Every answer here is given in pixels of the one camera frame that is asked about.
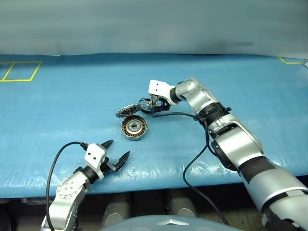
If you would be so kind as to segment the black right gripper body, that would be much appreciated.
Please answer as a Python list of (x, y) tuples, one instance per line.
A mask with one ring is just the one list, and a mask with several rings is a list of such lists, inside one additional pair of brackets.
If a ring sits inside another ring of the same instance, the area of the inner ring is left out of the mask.
[(151, 96), (150, 106), (152, 112), (162, 112), (168, 111), (170, 109), (170, 104), (168, 103), (168, 101), (157, 95)]

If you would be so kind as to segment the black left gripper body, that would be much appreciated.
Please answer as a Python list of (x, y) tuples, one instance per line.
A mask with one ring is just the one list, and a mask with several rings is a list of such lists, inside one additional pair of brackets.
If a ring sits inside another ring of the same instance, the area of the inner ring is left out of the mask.
[(106, 156), (102, 162), (102, 172), (108, 172), (108, 171), (117, 172), (118, 169), (115, 165), (111, 164), (109, 162), (109, 158)]

